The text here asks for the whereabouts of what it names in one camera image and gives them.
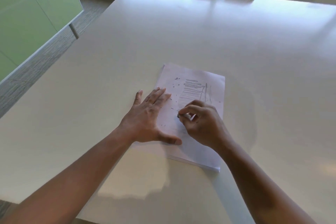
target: white table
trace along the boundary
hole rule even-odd
[[[80,157],[173,62],[226,77],[233,137],[313,218],[333,223],[335,25],[335,6],[296,1],[114,1],[0,120],[0,199],[19,203]],[[79,217],[252,223],[224,163],[216,174],[135,150]]]

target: white paper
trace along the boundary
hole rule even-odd
[[[221,158],[211,148],[201,145],[190,137],[177,117],[177,113],[186,104],[199,99],[216,107],[223,118],[225,77],[204,71],[187,69],[174,64],[163,66],[155,87],[166,87],[171,93],[159,112],[157,126],[164,133],[181,138],[181,146],[167,145],[161,142],[134,143],[133,148],[166,156],[199,167],[220,171]]]

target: hand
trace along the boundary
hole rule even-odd
[[[165,93],[166,88],[154,89],[141,103],[142,90],[138,91],[134,104],[129,112],[121,120],[118,130],[122,131],[131,143],[162,141],[169,144],[181,145],[182,141],[176,136],[170,136],[161,132],[157,125],[160,108],[170,98],[171,94]]]
[[[190,120],[184,114],[193,117]],[[188,134],[199,143],[217,151],[226,141],[232,140],[216,108],[200,100],[194,100],[178,112]]]

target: person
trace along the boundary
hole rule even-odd
[[[181,145],[180,138],[161,132],[156,125],[160,108],[171,96],[165,90],[154,89],[143,102],[142,90],[137,92],[132,108],[116,129],[25,199],[1,223],[71,223],[133,142]],[[225,161],[255,223],[315,223],[233,141],[213,106],[194,100],[178,113],[188,134]]]

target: gray floor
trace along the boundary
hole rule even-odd
[[[84,12],[73,22],[79,35],[99,17],[114,0],[80,0]],[[19,70],[0,84],[0,119],[19,98],[51,67],[76,40],[69,27],[36,53]],[[15,204],[0,200],[0,218],[15,208]],[[89,223],[75,220],[73,224]]]

